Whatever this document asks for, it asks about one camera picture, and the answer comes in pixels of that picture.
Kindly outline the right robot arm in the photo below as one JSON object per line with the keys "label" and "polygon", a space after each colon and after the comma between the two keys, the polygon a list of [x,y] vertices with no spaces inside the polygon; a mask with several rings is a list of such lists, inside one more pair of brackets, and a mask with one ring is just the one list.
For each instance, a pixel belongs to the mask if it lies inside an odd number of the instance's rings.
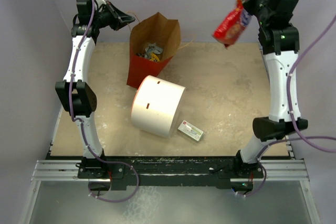
{"label": "right robot arm", "polygon": [[295,62],[299,56],[299,32],[290,23],[299,0],[242,0],[245,14],[255,16],[270,83],[270,110],[253,120],[253,136],[242,148],[234,173],[246,177],[271,142],[278,142],[296,130],[305,130],[297,101]]}

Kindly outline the red brown paper bag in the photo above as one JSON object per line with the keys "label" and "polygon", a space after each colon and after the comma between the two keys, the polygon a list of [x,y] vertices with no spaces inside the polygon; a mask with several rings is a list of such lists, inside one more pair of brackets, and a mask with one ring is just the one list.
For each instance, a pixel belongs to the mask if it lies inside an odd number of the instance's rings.
{"label": "red brown paper bag", "polygon": [[135,25],[130,34],[127,85],[137,89],[148,75],[158,76],[183,48],[181,39],[179,21],[159,12]]}

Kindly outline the red cookie snack bag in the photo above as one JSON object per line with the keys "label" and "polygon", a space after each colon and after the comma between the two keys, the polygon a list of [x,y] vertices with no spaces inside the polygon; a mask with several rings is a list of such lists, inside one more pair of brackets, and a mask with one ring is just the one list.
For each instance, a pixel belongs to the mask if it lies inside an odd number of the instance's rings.
{"label": "red cookie snack bag", "polygon": [[212,36],[225,48],[234,45],[250,23],[252,15],[243,7],[243,0],[236,0],[234,9],[215,29]]}

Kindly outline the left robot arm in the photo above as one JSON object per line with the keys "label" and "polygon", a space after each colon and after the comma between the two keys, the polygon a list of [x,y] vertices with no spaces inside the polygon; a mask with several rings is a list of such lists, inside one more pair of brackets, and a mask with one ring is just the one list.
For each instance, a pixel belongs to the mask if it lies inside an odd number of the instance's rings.
{"label": "left robot arm", "polygon": [[72,21],[72,52],[69,67],[62,81],[56,82],[58,98],[73,122],[76,123],[83,145],[84,158],[103,155],[98,139],[94,112],[97,96],[88,84],[89,63],[100,29],[112,30],[128,26],[135,21],[107,0],[76,0],[77,14]]}

